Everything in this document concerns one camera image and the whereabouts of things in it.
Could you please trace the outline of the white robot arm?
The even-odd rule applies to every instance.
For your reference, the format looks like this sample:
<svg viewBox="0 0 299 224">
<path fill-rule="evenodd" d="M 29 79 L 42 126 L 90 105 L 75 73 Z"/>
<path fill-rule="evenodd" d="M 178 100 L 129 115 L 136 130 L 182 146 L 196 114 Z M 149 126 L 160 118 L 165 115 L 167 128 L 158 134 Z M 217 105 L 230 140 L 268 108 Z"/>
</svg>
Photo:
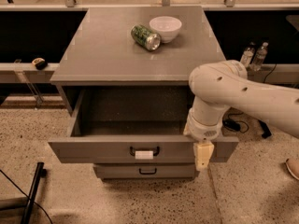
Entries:
<svg viewBox="0 0 299 224">
<path fill-rule="evenodd" d="M 194 101 L 184 133 L 195 139 L 197 170 L 206 168 L 229 108 L 238 109 L 296 138 L 299 137 L 299 90 L 248 80 L 245 66 L 235 60 L 202 64 L 189 76 Z"/>
</svg>

